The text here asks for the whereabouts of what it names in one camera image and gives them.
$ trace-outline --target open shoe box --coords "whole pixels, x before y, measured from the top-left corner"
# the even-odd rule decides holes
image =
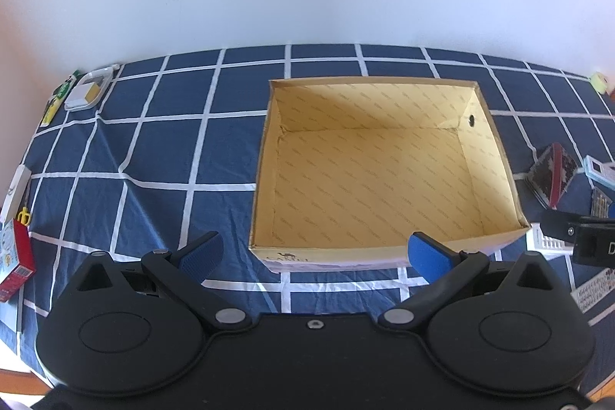
[[[476,82],[271,81],[249,244],[271,271],[408,266],[415,231],[490,253],[529,227]]]

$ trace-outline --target small box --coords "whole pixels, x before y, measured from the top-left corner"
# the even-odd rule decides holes
[[[65,108],[72,110],[81,107],[87,107],[100,93],[100,87],[96,82],[76,85],[64,103]]]
[[[491,253],[529,228],[476,82],[271,81],[249,239],[271,271],[408,266],[415,231]]]
[[[8,301],[35,271],[28,229],[11,219],[0,235],[0,302]]]

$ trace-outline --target white grid line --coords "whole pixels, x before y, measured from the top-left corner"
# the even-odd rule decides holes
[[[567,77],[565,77],[565,79],[566,79],[566,82],[568,82],[568,85],[570,86],[570,88],[573,90],[574,95],[580,101],[580,104],[583,107],[583,110],[585,110],[587,115],[590,116],[590,119],[592,120],[593,127],[596,129],[596,132],[598,133],[598,136],[600,137],[600,140],[602,141],[602,144],[605,146],[605,150],[607,151],[609,157],[611,158],[611,162],[613,162],[613,155],[611,154],[611,151],[609,150],[609,147],[607,146],[607,142],[605,141],[605,138],[602,136],[602,133],[600,132],[600,129],[598,129],[598,125],[596,124],[596,121],[594,120],[594,118],[589,113],[589,110],[585,106],[585,103],[583,102],[583,100],[580,98],[579,93],[577,93],[577,90],[574,88],[573,84],[570,82],[570,80],[568,80]]]
[[[397,268],[397,279],[399,280],[399,299],[404,301],[410,298],[410,287],[408,286],[408,271],[405,268]]]
[[[607,112],[609,112],[611,114],[611,116],[613,116],[613,112],[611,112],[611,109],[608,107],[607,102],[605,101],[605,97],[602,95],[598,95],[599,98],[602,100],[602,104],[605,106],[605,108],[607,109]]]
[[[427,49],[424,47],[420,47],[419,49],[423,53],[423,56],[425,57],[425,61],[427,62],[427,64],[429,65],[429,68],[431,69],[431,73],[434,75],[434,77],[440,78],[440,74],[438,73],[438,70],[435,68],[434,61],[431,59],[431,56],[429,56]]]
[[[37,136],[36,131],[38,131],[38,128],[39,128],[40,122],[38,122],[37,124],[38,124],[38,125],[36,126],[36,129],[35,129],[35,131],[33,132],[32,137],[30,137],[30,143],[28,143],[28,146],[26,147],[26,151],[23,153],[23,156],[22,156],[22,162],[21,162],[22,164],[24,164],[24,163],[26,162],[26,157],[27,157],[27,156],[28,156],[28,154],[30,153],[30,148],[32,148],[32,143],[34,142],[35,137]]]
[[[602,113],[580,113],[580,112],[518,112],[516,110],[490,110],[491,115],[502,116],[517,116],[517,117],[564,117],[564,118],[586,118],[586,119],[607,119],[612,120],[613,116]],[[209,113],[209,119],[216,118],[234,118],[241,116],[261,116],[267,115],[267,110],[246,110],[245,112],[215,112]],[[103,124],[136,124],[139,122],[158,122],[158,121],[174,121],[174,120],[201,120],[203,118],[202,113],[190,113],[183,115],[155,115],[147,117],[127,117],[127,118],[112,118],[104,119],[100,116],[85,118],[82,120],[72,120],[66,124],[60,124],[53,128],[39,131],[35,134],[35,138],[58,129],[66,129],[75,124],[90,124],[96,121],[100,121]]]
[[[604,320],[608,315],[610,315],[611,313],[613,313],[615,311],[615,302],[613,304],[611,304],[607,309],[605,309],[604,311],[602,311],[601,313],[597,314],[595,317],[593,317],[590,321],[589,321],[589,326],[593,327],[594,325],[596,325],[598,322]]]
[[[122,193],[119,196],[118,210],[116,211],[115,220],[113,220],[113,231],[111,232],[111,241],[109,242],[109,250],[111,252],[111,255],[115,255],[116,247],[118,246],[119,228],[122,224],[122,216],[124,215],[124,207],[126,205],[126,197],[128,195],[128,184],[125,182],[128,176],[124,175],[124,169],[128,167],[128,165],[130,164],[130,159],[132,158],[132,153],[134,152],[134,149],[136,146],[136,141],[138,140],[139,133],[141,132],[141,127],[143,126],[143,119],[145,118],[145,115],[147,115],[148,113],[148,109],[150,108],[150,103],[152,99],[154,98],[154,93],[156,92],[158,83],[162,79],[162,72],[164,71],[164,68],[167,67],[169,58],[170,56],[166,56],[165,59],[162,61],[162,65],[156,76],[156,80],[152,84],[150,93],[148,94],[148,97],[145,103],[143,104],[143,108],[141,109],[139,119],[136,123],[135,130],[130,140],[130,146],[128,146],[128,151],[126,152],[126,157],[124,158],[124,161],[118,167],[117,174],[119,175],[119,179],[122,179],[124,182],[122,183]]]
[[[284,46],[284,78],[290,78],[290,52],[292,44],[286,44]]]
[[[32,179],[41,178],[74,178],[76,173],[41,173],[33,174]],[[81,173],[80,178],[94,179],[125,179],[141,188],[153,188],[158,190],[187,190],[188,183],[159,183],[156,181],[139,181],[126,173]],[[255,183],[237,184],[195,184],[196,192],[253,192]]]
[[[575,171],[575,174],[585,174],[585,169],[583,167],[579,167]],[[528,173],[515,173],[512,175],[512,179],[514,179],[515,181],[520,181],[522,179],[525,179],[527,175]]]
[[[529,70],[531,70],[530,66],[528,65],[527,61],[524,61],[524,64],[526,67],[528,67]],[[536,76],[536,74],[534,73],[534,71],[530,71],[532,77],[534,77],[534,80],[536,81],[536,83],[538,84],[538,86],[540,87],[540,89],[542,89],[542,92],[544,93],[545,97],[547,98],[549,104],[553,107],[553,110],[555,110],[556,113],[560,113],[559,110],[557,109],[557,107],[555,106],[555,103],[553,102],[553,100],[551,99],[551,96],[549,95],[549,93],[547,92],[547,90],[545,89],[545,87],[542,85],[542,82],[540,82],[540,79]],[[581,156],[580,152],[579,152],[579,147],[577,147],[576,141],[573,138],[573,135],[570,134],[570,130],[568,130],[568,126],[566,125],[566,123],[564,122],[564,119],[559,116],[558,117],[560,119],[560,122],[562,124],[562,127],[564,128],[564,131],[566,132],[566,135],[568,136],[568,139],[570,140],[570,142],[573,144],[573,148],[574,148],[574,152],[576,152],[577,157],[579,158],[579,162],[580,165],[583,165],[583,157]],[[587,180],[589,181],[589,184],[591,185],[591,187],[593,188],[593,182],[591,179],[587,178]]]
[[[126,157],[124,158],[124,161],[119,165],[119,172],[123,172],[125,168],[128,167],[128,164],[130,164],[130,160],[132,159],[132,154],[135,151],[136,141],[138,140],[139,133],[141,132],[141,128],[143,127],[143,119],[148,113],[152,99],[154,99],[154,93],[156,92],[156,89],[158,88],[158,84],[160,83],[160,80],[162,79],[162,74],[164,73],[164,68],[167,66],[169,58],[170,56],[165,56],[164,61],[162,62],[162,67],[158,71],[156,80],[154,81],[154,84],[152,85],[152,88],[150,89],[148,97],[145,100],[145,103],[143,104],[143,109],[141,110],[141,115],[139,116],[139,120],[136,123],[135,131],[132,135],[132,140],[130,141],[130,146],[128,146],[128,152],[126,153]]]
[[[493,68],[487,64],[487,61],[485,61],[485,57],[483,55],[479,55],[479,58],[484,63],[485,68],[487,68],[487,70],[489,71],[489,75],[491,75],[491,78],[493,79],[493,81],[496,83],[496,86],[499,89],[499,92],[502,94],[502,97],[504,98],[504,101],[506,102],[506,105],[509,108],[509,110],[511,112],[515,112],[515,109],[512,106],[512,103],[510,102],[508,95],[506,95],[506,92],[504,88],[502,87],[502,83],[496,77],[496,74],[494,73]],[[521,132],[522,137],[524,137],[525,144],[527,144],[528,148],[532,152],[532,157],[534,157],[534,162],[536,162],[538,160],[538,156],[536,155],[536,148],[534,148],[533,144],[531,144],[530,138],[528,137],[528,134],[525,131],[524,125],[521,124],[521,120],[519,119],[518,115],[513,115],[513,117],[515,118],[515,122],[517,123],[517,127],[519,128],[519,131]]]
[[[99,116],[102,111],[103,108],[105,107],[105,104],[107,103],[107,100],[109,99],[109,96],[111,95],[111,91],[113,90],[113,86],[115,85],[115,82],[112,84],[111,88],[109,89],[109,92],[107,93],[107,95],[105,96],[105,98],[103,99],[103,102],[100,104],[100,108],[98,110],[96,110],[95,112],[95,117]],[[91,141],[94,139],[94,135],[96,134],[96,130],[98,129],[98,122],[95,121],[93,127],[91,128],[91,132],[90,132],[90,136],[87,138],[87,141],[85,142],[85,148],[83,150],[83,153],[81,155],[81,160],[79,161],[79,166],[77,167],[77,172],[75,173],[75,179],[73,180],[73,185],[71,186],[71,191],[68,195],[68,201],[66,203],[66,210],[64,211],[64,219],[62,220],[62,228],[60,230],[60,241],[64,240],[64,236],[66,233],[66,225],[68,223],[68,217],[69,214],[71,212],[71,207],[73,205],[73,197],[75,196],[75,191],[77,190],[77,184],[79,182],[79,175],[81,173],[81,171],[83,170],[83,165],[85,164],[85,157],[87,156],[88,151],[90,150],[90,145],[91,145]],[[55,288],[55,276],[56,273],[58,272],[58,268],[60,266],[60,254],[61,254],[61,246],[58,245],[56,252],[55,252],[55,259],[53,261],[53,268],[52,268],[52,273],[51,273],[51,290],[49,293],[49,304],[51,305],[51,303],[53,303],[53,289]]]
[[[18,298],[17,298],[17,329],[15,332],[15,351],[17,353],[17,358],[21,360],[22,358],[22,332],[23,332],[23,286],[19,287]]]
[[[216,65],[216,69],[211,77],[209,92],[207,93],[207,99],[205,99],[203,118],[201,119],[201,125],[199,126],[199,134],[197,135],[196,145],[194,146],[193,161],[190,167],[190,177],[188,178],[188,189],[186,191],[184,211],[181,218],[180,241],[177,247],[178,250],[184,248],[188,243],[188,229],[190,227],[190,215],[192,214],[192,205],[194,201],[194,186],[196,185],[196,178],[199,173],[199,164],[201,163],[201,154],[203,152],[205,132],[207,131],[209,111],[211,110],[211,103],[213,103],[213,95],[216,93],[220,68],[222,68],[222,62],[225,54],[226,50],[220,50],[218,54],[218,64]]]
[[[367,77],[369,73],[367,72],[367,65],[365,65],[365,58],[363,57],[361,44],[357,43],[354,45],[354,52],[357,55],[357,61],[359,62],[359,68],[361,69],[361,76]]]
[[[541,117],[541,118],[606,118],[613,117],[599,113],[580,112],[517,112],[516,110],[489,110],[491,115],[518,116],[518,117]]]
[[[368,56],[367,58],[364,58],[364,61],[382,61],[382,62],[400,62],[400,63],[426,63],[427,58],[425,59],[420,59],[420,58],[386,58],[386,57],[377,57],[377,56]],[[286,64],[288,62],[288,64],[290,65],[291,63],[300,63],[300,62],[328,62],[328,61],[359,61],[359,58],[357,56],[331,56],[328,58],[286,58],[286,53],[285,53],[285,58],[284,59],[271,59],[271,60],[260,60],[260,61],[242,61],[242,62],[238,62],[238,63],[225,63],[222,65],[222,68],[233,68],[233,67],[251,67],[254,65],[272,65],[272,64],[284,64],[286,67]],[[488,65],[486,62],[483,64],[479,64],[479,63],[468,63],[468,62],[464,62],[464,61],[454,61],[454,60],[434,60],[429,58],[429,61],[431,61],[432,64],[434,65],[453,65],[456,67],[475,67],[475,68],[494,68],[496,70],[513,70],[513,71],[522,71],[522,72],[526,72],[528,73],[528,69],[527,68],[518,68],[518,67],[505,67],[505,66],[501,66],[501,65]],[[184,71],[195,71],[195,70],[214,70],[216,68],[216,65],[203,65],[201,67],[186,67],[186,68],[174,68],[172,70],[165,70],[164,73],[165,75],[168,73],[182,73]],[[531,70],[539,75],[554,75],[554,76],[558,76],[561,77],[563,72],[562,71],[547,71],[547,70]],[[139,73],[137,75],[127,75],[125,77],[121,77],[118,78],[118,80],[122,81],[122,80],[131,80],[134,78],[141,78],[141,77],[151,77],[151,76],[155,76],[158,75],[157,71],[150,71],[149,73]],[[568,78],[571,79],[575,79],[575,80],[582,80],[585,82],[588,82],[588,78],[586,77],[579,77],[576,75],[568,75],[566,74],[566,76]]]
[[[70,112],[67,112],[66,115],[64,116],[64,122],[63,124],[65,124],[68,120],[68,114]],[[53,155],[53,151],[55,150],[55,146],[58,144],[58,141],[60,140],[60,135],[62,134],[62,128],[60,128],[60,130],[58,131],[58,134],[56,135],[56,137],[53,140],[53,144],[51,145],[51,149],[49,150],[49,154],[47,155],[47,159],[45,161],[45,164],[43,165],[42,168],[42,173],[46,173],[47,172],[47,167],[49,167],[49,162],[51,161],[51,156]],[[30,205],[30,213],[33,212],[35,204],[36,204],[36,199],[38,199],[38,194],[39,191],[41,190],[41,182],[39,181],[38,185],[36,185],[36,190],[35,190],[35,194],[32,197],[32,205]]]
[[[122,193],[119,196],[118,210],[116,217],[113,220],[113,231],[111,232],[111,242],[109,244],[110,254],[115,254],[118,246],[119,227],[122,223],[122,215],[124,214],[124,206],[126,205],[126,196],[128,195],[128,183],[122,183]]]
[[[339,281],[325,283],[293,283],[288,282],[252,282],[252,281],[226,281],[204,280],[202,286],[216,290],[241,290],[244,292],[282,292],[284,287],[288,292],[361,292],[366,290],[399,289],[401,285],[408,287],[421,287],[427,285],[423,277],[406,278],[403,282],[398,280],[367,280],[367,281]]]
[[[280,312],[292,313],[290,305],[290,272],[280,273]]]
[[[52,243],[58,248],[64,249],[72,249],[74,251],[83,252],[84,254],[91,254],[94,251],[99,251],[100,249],[96,249],[94,247],[90,247],[88,245],[83,245],[81,243],[71,242],[69,240],[60,240],[59,238],[47,237],[47,235],[41,235],[40,233],[30,232],[30,237],[36,238],[36,240],[43,241],[45,243]],[[118,262],[128,262],[128,261],[139,261],[138,257],[127,256],[125,254],[118,254],[116,252],[109,253],[114,261]]]
[[[41,315],[41,317],[47,318],[47,315],[49,314],[48,311],[44,310],[43,308],[39,308],[31,300],[24,299],[23,300],[23,305],[27,306],[28,308],[30,308],[32,310],[34,310],[36,312],[36,314]]]
[[[568,281],[570,282],[571,291],[576,290],[576,283],[574,282],[574,272],[573,272],[573,263],[570,261],[570,255],[566,254],[564,256],[564,260],[566,261],[566,270],[568,272]]]

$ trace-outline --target white basket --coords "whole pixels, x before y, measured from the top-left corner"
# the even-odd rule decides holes
[[[549,257],[565,256],[566,254],[570,256],[573,253],[573,244],[543,235],[538,223],[532,223],[532,228],[527,233],[525,240],[529,251],[537,251]]]

